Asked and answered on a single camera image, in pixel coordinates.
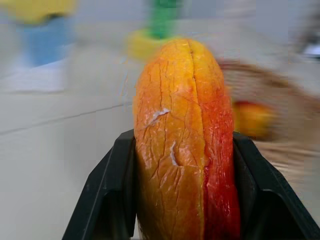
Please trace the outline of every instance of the white floor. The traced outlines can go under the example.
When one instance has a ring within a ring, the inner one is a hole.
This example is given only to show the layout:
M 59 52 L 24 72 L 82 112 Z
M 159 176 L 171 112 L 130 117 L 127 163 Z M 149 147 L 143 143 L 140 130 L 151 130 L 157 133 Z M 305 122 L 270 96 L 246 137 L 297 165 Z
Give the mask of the white floor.
M 1 88 L 0 239 L 61 239 L 88 174 L 120 133 L 133 128 L 130 103 L 143 64 L 126 62 L 121 52 L 124 37 L 138 25 L 114 23 L 81 28 L 81 40 L 68 63 L 69 86 L 65 92 L 8 94 Z M 17 49 L 12 43 L 12 30 L 1 28 L 1 33 L 7 31 L 0 42 L 0 52 L 5 53 L 0 58 L 3 71 Z M 221 25 L 209 27 L 197 21 L 179 26 L 181 33 L 216 30 L 220 34 L 221 29 Z M 234 45 L 232 51 L 222 44 L 228 42 L 223 39 L 226 36 L 219 34 L 199 38 L 218 46 L 216 54 L 220 56 L 243 57 L 273 69 L 283 64 L 282 48 L 271 43 L 268 53 L 273 49 L 274 54 L 261 57 L 266 52 L 261 36 L 248 43 L 243 38 L 252 39 L 252 33 L 242 33 L 235 38 L 238 43 L 229 41 Z M 318 189 L 320 177 L 316 176 L 308 180 L 313 187 L 298 194 L 320 223 L 320 194 L 314 190 Z

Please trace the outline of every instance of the basket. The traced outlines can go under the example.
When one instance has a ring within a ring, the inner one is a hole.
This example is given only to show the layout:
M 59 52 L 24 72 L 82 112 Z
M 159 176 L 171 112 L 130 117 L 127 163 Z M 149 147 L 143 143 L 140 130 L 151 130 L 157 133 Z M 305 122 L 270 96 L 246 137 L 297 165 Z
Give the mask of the basket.
M 255 65 L 235 60 L 222 60 L 219 64 L 233 101 L 264 104 L 276 112 L 271 137 L 254 142 L 294 189 L 301 187 L 312 160 L 320 155 L 320 100 L 291 84 L 288 77 Z

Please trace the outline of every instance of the blue object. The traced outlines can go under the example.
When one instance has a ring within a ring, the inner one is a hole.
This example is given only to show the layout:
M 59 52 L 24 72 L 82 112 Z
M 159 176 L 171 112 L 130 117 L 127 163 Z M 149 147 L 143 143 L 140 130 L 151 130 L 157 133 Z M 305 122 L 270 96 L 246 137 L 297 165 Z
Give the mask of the blue object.
M 17 28 L 23 54 L 34 67 L 62 60 L 66 56 L 63 47 L 73 40 L 70 17 L 55 17 L 40 25 L 17 24 Z

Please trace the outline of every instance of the blurred background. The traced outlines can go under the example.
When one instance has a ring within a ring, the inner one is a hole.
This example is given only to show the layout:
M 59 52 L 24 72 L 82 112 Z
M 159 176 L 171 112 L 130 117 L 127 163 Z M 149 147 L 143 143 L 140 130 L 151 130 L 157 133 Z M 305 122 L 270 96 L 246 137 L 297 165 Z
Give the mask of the blurred background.
M 320 224 L 318 0 L 182 0 L 161 17 L 157 4 L 175 1 L 50 2 L 0 0 L 0 239 L 62 238 L 89 173 L 133 128 L 141 56 L 175 36 L 213 52 L 239 119 L 251 120 L 240 132 L 254 125 Z M 166 37 L 140 32 L 165 21 Z

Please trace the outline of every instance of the black holder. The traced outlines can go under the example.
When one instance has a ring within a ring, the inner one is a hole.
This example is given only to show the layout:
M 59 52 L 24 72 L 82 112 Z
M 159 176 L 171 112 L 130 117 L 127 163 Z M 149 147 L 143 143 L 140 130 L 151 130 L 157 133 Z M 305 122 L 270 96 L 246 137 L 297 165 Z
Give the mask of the black holder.
M 135 146 L 133 130 L 116 139 L 89 175 L 62 240 L 129 240 L 134 235 Z M 316 222 L 252 140 L 234 132 L 233 152 L 242 239 L 320 239 Z

